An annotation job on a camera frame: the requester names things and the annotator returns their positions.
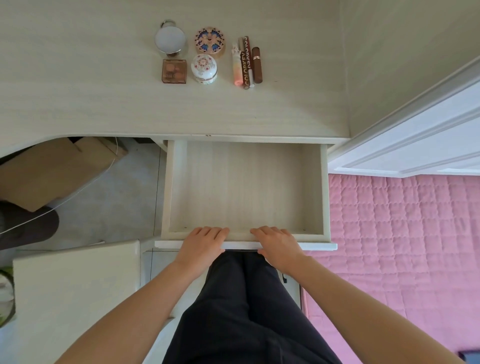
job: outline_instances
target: pink quilted bedspread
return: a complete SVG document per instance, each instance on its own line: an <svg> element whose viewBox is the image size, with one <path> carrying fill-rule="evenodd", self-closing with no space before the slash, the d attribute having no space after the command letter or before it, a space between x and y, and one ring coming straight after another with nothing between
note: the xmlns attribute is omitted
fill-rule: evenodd
<svg viewBox="0 0 480 364"><path fill-rule="evenodd" d="M480 177L329 181L338 250L310 255L448 349L480 349ZM305 292L303 303L340 360L360 363Z"/></svg>

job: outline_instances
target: cardboard box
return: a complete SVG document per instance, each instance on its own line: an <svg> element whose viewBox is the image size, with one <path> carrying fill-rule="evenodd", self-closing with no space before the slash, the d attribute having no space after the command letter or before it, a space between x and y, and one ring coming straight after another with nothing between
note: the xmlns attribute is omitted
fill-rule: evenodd
<svg viewBox="0 0 480 364"><path fill-rule="evenodd" d="M37 144L0 165L0 200L34 212L106 170L127 151L105 138L59 138Z"/></svg>

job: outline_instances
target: person's left hand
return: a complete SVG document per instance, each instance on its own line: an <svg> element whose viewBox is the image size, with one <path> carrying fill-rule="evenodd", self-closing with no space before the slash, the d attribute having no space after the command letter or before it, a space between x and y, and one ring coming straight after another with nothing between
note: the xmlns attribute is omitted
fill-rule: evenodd
<svg viewBox="0 0 480 364"><path fill-rule="evenodd" d="M201 276L225 250L221 248L229 228L195 228L183 242L175 263L189 270L193 279Z"/></svg>

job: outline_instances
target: drawer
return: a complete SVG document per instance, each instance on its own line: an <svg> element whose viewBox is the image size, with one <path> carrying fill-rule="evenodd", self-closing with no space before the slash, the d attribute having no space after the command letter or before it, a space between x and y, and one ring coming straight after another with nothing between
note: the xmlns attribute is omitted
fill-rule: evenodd
<svg viewBox="0 0 480 364"><path fill-rule="evenodd" d="M161 241L197 226L229 227L226 249L257 249L249 230L288 229L305 250L330 243L326 145L168 142Z"/></svg>

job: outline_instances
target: forearm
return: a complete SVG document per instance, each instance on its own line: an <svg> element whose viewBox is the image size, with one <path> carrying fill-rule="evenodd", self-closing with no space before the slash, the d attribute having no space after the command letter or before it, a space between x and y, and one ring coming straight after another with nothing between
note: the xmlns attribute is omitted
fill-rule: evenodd
<svg viewBox="0 0 480 364"><path fill-rule="evenodd" d="M312 257L296 262L290 275L317 302L363 363L462 363L404 317Z"/></svg>
<svg viewBox="0 0 480 364"><path fill-rule="evenodd" d="M87 330L56 364L142 363L194 277L172 263Z"/></svg>

